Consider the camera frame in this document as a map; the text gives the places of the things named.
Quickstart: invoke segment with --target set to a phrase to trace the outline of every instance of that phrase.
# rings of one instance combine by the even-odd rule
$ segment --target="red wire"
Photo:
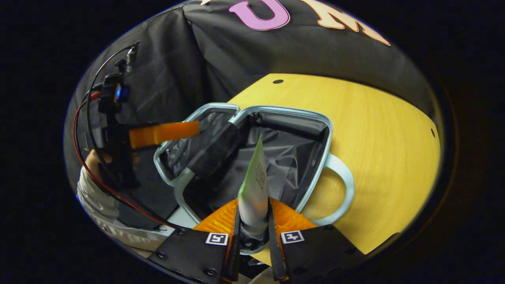
[[[76,143],[76,137],[75,137],[75,121],[77,120],[77,116],[79,115],[79,111],[81,110],[81,107],[77,108],[77,111],[75,112],[75,116],[74,116],[74,125],[72,127],[72,136],[74,138],[74,148],[75,148],[75,152],[77,153],[77,156],[79,157],[79,160],[81,161],[81,164],[82,166],[84,167],[84,169],[86,169],[86,171],[88,172],[89,176],[95,180],[96,182],[98,182],[101,186],[103,186],[105,189],[107,189],[108,191],[110,191],[112,194],[118,196],[119,198],[121,198],[123,201],[125,201],[126,203],[128,203],[131,207],[135,208],[138,212],[144,214],[145,216],[147,216],[149,219],[153,220],[153,221],[156,221],[158,223],[161,223],[165,226],[168,226],[170,228],[173,228],[173,226],[169,225],[168,223],[166,222],[161,222],[160,220],[154,218],[153,216],[149,215],[148,213],[142,211],[142,209],[138,208],[137,206],[135,206],[133,203],[131,203],[129,200],[127,200],[124,196],[122,196],[120,193],[118,193],[117,191],[113,190],[112,188],[108,187],[107,185],[105,185],[105,183],[103,183],[101,180],[99,180],[92,172],[91,170],[89,170],[88,166],[86,165],[86,163],[84,162],[84,159],[82,158],[82,155],[81,153],[79,152],[79,149],[77,148],[77,143]]]
[[[99,91],[95,92],[94,94],[91,95],[91,100],[94,101],[96,99],[98,99],[98,95],[100,94]]]

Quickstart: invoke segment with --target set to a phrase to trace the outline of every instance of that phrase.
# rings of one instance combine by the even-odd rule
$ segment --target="pink letter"
[[[262,20],[249,8],[249,2],[237,3],[228,11],[237,14],[241,21],[253,30],[273,30],[280,28],[289,22],[289,13],[277,0],[256,0],[263,1],[274,12],[274,17],[270,20]]]

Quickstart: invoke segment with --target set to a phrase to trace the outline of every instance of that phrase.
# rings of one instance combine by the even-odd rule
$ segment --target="cable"
[[[93,89],[97,89],[99,88],[100,86],[98,85],[102,85],[101,83],[100,84],[97,84],[93,87]],[[81,108],[84,106],[84,103],[85,103],[85,100],[86,100],[86,97],[88,96],[88,92],[84,95],[84,98],[82,99],[82,102],[81,102],[81,105],[77,108],[77,113],[76,113],[76,116],[74,117],[74,126],[72,127],[72,132],[73,132],[73,137],[74,137],[74,144],[75,144],[75,148],[76,148],[76,152],[77,152],[77,156],[79,157],[79,160],[80,161],[83,161],[84,158],[82,158],[82,153],[81,153],[81,146],[79,145],[79,138],[77,137],[77,124],[79,123],[79,112],[81,110]],[[91,100],[94,101],[93,97],[97,97],[97,95],[100,94],[100,92],[95,92],[94,94],[91,95]],[[95,180],[93,180],[93,182],[95,182],[96,186],[98,187],[101,187],[100,184],[98,184]],[[121,200],[120,198],[118,198],[117,196],[115,196],[114,194],[111,195],[112,198],[114,198],[115,200],[117,200],[119,203],[122,203],[124,204],[125,206],[129,207],[129,208],[132,208],[134,209],[133,207],[131,207],[128,203],[124,202],[123,200]]]
[[[100,71],[103,69],[103,67],[113,58],[115,57],[116,55],[118,55],[119,53],[127,50],[127,49],[130,49],[132,48],[133,46],[136,46],[138,45],[138,43],[134,43],[132,45],[129,45],[127,46],[126,48],[123,48],[121,50],[119,50],[118,52],[114,53],[112,56],[110,56],[101,66],[100,68],[98,69],[98,71],[95,73],[95,76],[93,78],[93,81],[91,82],[91,87],[89,89],[89,91],[85,94],[84,96],[84,99],[83,99],[83,103],[81,104],[81,106],[79,107],[79,109],[77,110],[76,112],[76,116],[74,117],[74,127],[75,127],[75,121],[76,121],[76,118],[79,114],[79,111],[80,109],[84,106],[84,101],[86,101],[86,124],[87,124],[87,130],[88,130],[88,134],[91,138],[91,142],[93,144],[93,148],[94,149],[98,149],[98,146],[96,145],[96,141],[94,139],[94,136],[93,136],[93,132],[91,130],[91,119],[90,119],[90,116],[89,116],[89,108],[90,108],[90,102],[91,102],[91,99],[90,97],[88,96],[91,92],[92,92],[92,89],[93,89],[93,84],[95,83],[96,81],[96,78],[98,77],[98,74],[100,73]],[[76,148],[76,151],[78,153],[79,152],[79,149],[77,148],[77,143],[76,143],[76,139],[75,139],[75,132],[74,131],[74,147]],[[121,190],[121,191],[125,191],[123,189],[123,187],[121,186],[121,184],[115,179],[115,177],[111,174],[111,172],[109,171],[109,169],[107,168],[107,164],[105,163],[105,160],[103,158],[103,156],[101,155],[101,153],[99,151],[96,152],[96,155],[98,157],[98,159],[100,160],[100,162],[102,163],[103,167],[104,167],[104,170],[106,171],[107,175],[109,175],[109,177],[112,179],[112,181],[118,186],[118,189]],[[144,205],[140,200],[138,200],[133,194],[131,193],[127,193],[128,197],[130,197],[133,201],[135,201],[137,204],[138,204],[138,207],[135,206],[133,203],[131,203],[128,199],[126,199],[124,196],[122,196],[121,194],[119,194],[117,191],[113,190],[112,188],[110,188],[109,186],[105,185],[102,181],[100,181],[96,176],[94,176],[91,171],[89,170],[89,168],[87,167],[86,163],[84,162],[83,158],[82,158],[82,155],[79,155],[79,159],[82,163],[82,165],[84,166],[84,168],[86,169],[86,171],[88,172],[88,174],[91,176],[91,178],[93,178],[93,180],[95,180],[95,182],[99,183],[103,188],[105,188],[106,190],[108,190],[109,192],[111,192],[112,194],[120,197],[122,200],[124,200],[126,203],[128,203],[131,207],[133,207],[134,209],[136,209],[137,211],[139,211],[140,213],[144,214],[145,216],[147,216],[149,219],[152,219],[160,224],[163,224],[165,226],[168,226],[168,227],[171,227],[171,228],[182,228],[181,226],[179,225],[175,225],[175,224],[172,224],[170,222],[167,222],[163,217],[161,217],[160,215],[158,215],[157,213],[155,213],[154,211],[152,211],[151,209],[149,209],[146,205]]]
[[[82,164],[82,166],[84,167],[84,169],[86,170],[86,172],[89,174],[89,176],[96,182],[98,183],[100,186],[102,186],[103,188],[105,188],[106,190],[108,190],[109,192],[111,192],[114,196],[116,197],[119,197],[121,198],[121,202],[123,203],[126,203],[129,207],[139,211],[140,213],[144,214],[145,216],[147,216],[148,218],[158,222],[158,223],[161,223],[165,226],[168,226],[168,227],[171,227],[171,228],[180,228],[180,226],[178,225],[175,225],[175,224],[172,224],[172,223],[169,223],[169,222],[166,222],[163,218],[156,218],[156,217],[153,217],[147,213],[145,213],[143,210],[139,209],[137,206],[135,206],[133,203],[131,203],[128,199],[126,199],[124,196],[122,196],[120,193],[116,192],[115,190],[111,189],[110,187],[108,187],[107,185],[105,185],[102,181],[100,181],[92,172],[91,170],[89,169],[89,167],[86,165],[83,157],[82,157],[82,154],[80,153],[80,149],[78,148],[78,139],[77,139],[77,136],[76,136],[76,126],[77,126],[77,120],[78,120],[78,116],[79,116],[79,112],[81,110],[81,108],[84,106],[84,102],[79,106],[79,108],[77,109],[76,113],[75,113],[75,116],[74,116],[74,124],[73,124],[73,139],[74,139],[74,148],[75,148],[75,151],[77,153],[77,156],[79,157],[79,160]]]

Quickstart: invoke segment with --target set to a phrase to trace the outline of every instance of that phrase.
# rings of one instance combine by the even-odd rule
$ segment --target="gray sleeve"
[[[77,182],[77,197],[89,215],[111,223],[119,216],[119,202],[102,192],[84,167],[81,168],[81,175]]]
[[[129,228],[117,220],[119,202],[103,193],[84,167],[77,182],[77,198],[97,226],[107,235],[134,248],[154,251],[174,229],[163,226],[160,232]]]

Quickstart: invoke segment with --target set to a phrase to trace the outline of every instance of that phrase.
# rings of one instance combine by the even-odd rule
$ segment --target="human hand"
[[[102,154],[102,157],[105,161],[105,163],[107,164],[110,164],[112,163],[112,157],[107,155],[106,153],[104,152],[100,152]],[[136,164],[139,162],[139,157],[137,156],[136,153],[133,153],[132,155],[132,159],[133,159],[133,164]],[[100,162],[100,159],[98,158],[98,155],[96,154],[96,150],[95,149],[92,149],[88,156],[86,157],[86,161],[85,161],[86,165],[88,166],[89,168],[89,171],[91,171],[91,173],[99,180],[99,181],[103,181],[102,180],[102,176],[100,175],[100,170],[99,170],[99,167],[98,165],[101,164]]]

